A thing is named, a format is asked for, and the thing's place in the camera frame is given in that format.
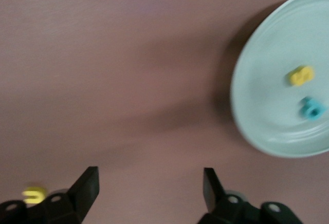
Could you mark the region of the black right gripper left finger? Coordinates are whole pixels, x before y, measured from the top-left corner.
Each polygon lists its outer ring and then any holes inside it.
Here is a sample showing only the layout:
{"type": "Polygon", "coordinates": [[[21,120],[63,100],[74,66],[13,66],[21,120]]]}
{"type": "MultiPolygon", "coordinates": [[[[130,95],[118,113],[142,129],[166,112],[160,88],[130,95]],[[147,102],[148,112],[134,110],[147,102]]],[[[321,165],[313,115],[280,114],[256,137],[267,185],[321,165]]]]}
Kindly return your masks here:
{"type": "Polygon", "coordinates": [[[47,223],[82,223],[99,191],[99,169],[90,166],[66,192],[57,192],[45,199],[47,223]]]}

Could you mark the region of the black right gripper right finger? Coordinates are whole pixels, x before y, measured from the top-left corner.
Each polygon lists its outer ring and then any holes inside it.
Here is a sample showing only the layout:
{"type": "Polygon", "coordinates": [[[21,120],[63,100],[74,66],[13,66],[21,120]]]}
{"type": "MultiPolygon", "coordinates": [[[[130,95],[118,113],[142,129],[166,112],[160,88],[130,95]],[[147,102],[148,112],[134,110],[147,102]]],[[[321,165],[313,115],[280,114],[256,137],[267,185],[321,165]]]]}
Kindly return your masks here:
{"type": "Polygon", "coordinates": [[[204,168],[203,196],[208,212],[202,223],[258,223],[259,210],[238,194],[227,193],[213,168],[204,168]]]}

